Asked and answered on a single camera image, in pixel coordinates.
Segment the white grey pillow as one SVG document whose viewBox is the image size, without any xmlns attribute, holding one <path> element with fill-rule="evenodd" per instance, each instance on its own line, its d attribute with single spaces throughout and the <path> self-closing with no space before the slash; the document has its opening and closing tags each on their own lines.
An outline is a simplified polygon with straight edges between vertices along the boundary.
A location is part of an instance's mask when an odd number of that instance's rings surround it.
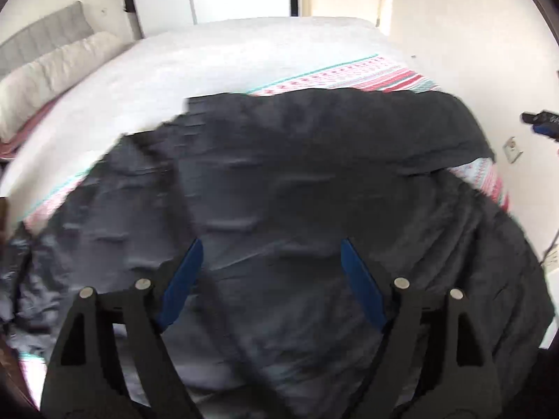
<svg viewBox="0 0 559 419">
<path fill-rule="evenodd" d="M 113 60 L 127 44 L 110 32 L 55 48 L 1 79 L 1 141 L 8 143 L 45 104 Z"/>
</svg>

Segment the grey padded headboard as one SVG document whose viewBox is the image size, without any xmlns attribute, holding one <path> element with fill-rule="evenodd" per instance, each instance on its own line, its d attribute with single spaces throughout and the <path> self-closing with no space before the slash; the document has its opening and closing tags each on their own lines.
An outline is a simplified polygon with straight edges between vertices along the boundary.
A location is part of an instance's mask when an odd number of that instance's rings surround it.
<svg viewBox="0 0 559 419">
<path fill-rule="evenodd" d="M 94 33 L 80 1 L 33 22 L 1 44 L 1 77 L 58 47 Z"/>
</svg>

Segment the dark navy quilted puffer jacket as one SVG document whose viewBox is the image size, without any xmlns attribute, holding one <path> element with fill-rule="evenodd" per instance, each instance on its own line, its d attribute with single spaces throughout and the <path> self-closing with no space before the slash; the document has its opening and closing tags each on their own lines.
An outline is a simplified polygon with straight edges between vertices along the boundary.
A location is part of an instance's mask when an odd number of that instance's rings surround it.
<svg viewBox="0 0 559 419">
<path fill-rule="evenodd" d="M 40 415 L 496 418 L 554 315 L 519 225 L 453 168 L 493 152 L 441 92 L 189 100 L 123 137 L 1 258 L 1 334 L 48 361 Z M 156 272 L 194 239 L 178 319 Z M 341 266 L 386 273 L 375 329 Z"/>
</svg>

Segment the white wall socket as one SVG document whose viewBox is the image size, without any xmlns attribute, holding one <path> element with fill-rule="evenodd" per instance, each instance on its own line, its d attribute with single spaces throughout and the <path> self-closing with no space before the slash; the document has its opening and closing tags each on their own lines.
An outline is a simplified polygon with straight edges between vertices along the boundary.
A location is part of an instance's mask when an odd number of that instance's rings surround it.
<svg viewBox="0 0 559 419">
<path fill-rule="evenodd" d="M 513 136 L 505 142 L 503 151 L 509 164 L 514 164 L 523 153 Z"/>
</svg>

